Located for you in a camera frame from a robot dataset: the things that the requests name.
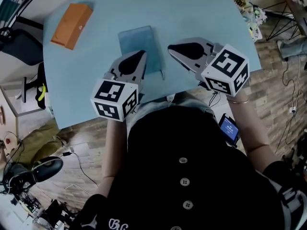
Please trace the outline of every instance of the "green object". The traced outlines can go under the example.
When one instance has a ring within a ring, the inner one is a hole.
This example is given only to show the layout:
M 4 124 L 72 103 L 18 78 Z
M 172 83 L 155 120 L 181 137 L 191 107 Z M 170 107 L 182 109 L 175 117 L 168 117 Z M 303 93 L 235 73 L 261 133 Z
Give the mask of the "green object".
M 42 91 L 42 94 L 40 95 L 40 97 L 38 98 L 38 101 L 41 101 L 42 99 L 44 99 L 46 91 L 47 91 L 47 88 L 43 84 L 43 91 Z
M 13 2 L 11 0 L 4 0 L 0 6 L 0 21 L 9 21 L 12 14 L 18 8 L 19 3 Z

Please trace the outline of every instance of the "chair leg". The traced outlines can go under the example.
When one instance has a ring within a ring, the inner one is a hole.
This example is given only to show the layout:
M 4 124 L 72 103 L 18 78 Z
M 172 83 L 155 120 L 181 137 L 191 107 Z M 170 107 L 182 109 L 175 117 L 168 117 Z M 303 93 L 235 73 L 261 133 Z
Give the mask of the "chair leg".
M 34 88 L 36 86 L 37 80 L 34 80 L 30 83 L 27 83 L 27 78 L 23 78 L 22 82 L 22 89 L 21 89 L 21 97 L 22 97 L 22 102 L 26 103 L 26 92 L 27 90 Z

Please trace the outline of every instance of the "gray cloth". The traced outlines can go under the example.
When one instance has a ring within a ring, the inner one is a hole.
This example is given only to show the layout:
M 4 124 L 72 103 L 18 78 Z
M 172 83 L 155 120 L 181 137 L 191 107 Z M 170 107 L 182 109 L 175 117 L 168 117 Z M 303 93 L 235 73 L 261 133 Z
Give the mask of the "gray cloth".
M 193 95 L 187 92 L 181 92 L 176 94 L 172 103 L 167 102 L 165 98 L 160 98 L 152 102 L 141 104 L 132 120 L 128 123 L 128 133 L 130 132 L 133 125 L 147 114 L 175 105 L 200 109 L 204 113 L 212 114 L 214 120 L 216 121 L 213 110 L 206 103 L 196 99 Z
M 290 44 L 282 42 L 280 53 L 283 58 L 307 54 L 307 37 L 302 37 Z

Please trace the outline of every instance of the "electronic equipment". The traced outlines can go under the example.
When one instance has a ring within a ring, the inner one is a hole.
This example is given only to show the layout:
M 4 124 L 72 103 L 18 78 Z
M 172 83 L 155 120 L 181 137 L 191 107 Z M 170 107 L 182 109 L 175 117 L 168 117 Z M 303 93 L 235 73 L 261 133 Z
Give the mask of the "electronic equipment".
M 219 122 L 219 126 L 226 142 L 232 147 L 237 148 L 236 143 L 240 139 L 240 137 L 239 129 L 236 126 L 236 122 L 229 115 L 224 113 Z

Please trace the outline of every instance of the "bracelet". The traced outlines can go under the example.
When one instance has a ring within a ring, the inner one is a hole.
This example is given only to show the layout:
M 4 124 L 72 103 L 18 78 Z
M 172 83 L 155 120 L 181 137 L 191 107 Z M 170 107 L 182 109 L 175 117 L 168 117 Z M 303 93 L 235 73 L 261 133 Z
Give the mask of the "bracelet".
M 228 98 L 227 98 L 227 101 L 234 103 L 234 104 L 245 104 L 245 103 L 249 102 L 249 98 L 248 98 L 247 101 L 244 101 L 244 102 L 235 102 L 235 101 L 229 100 Z

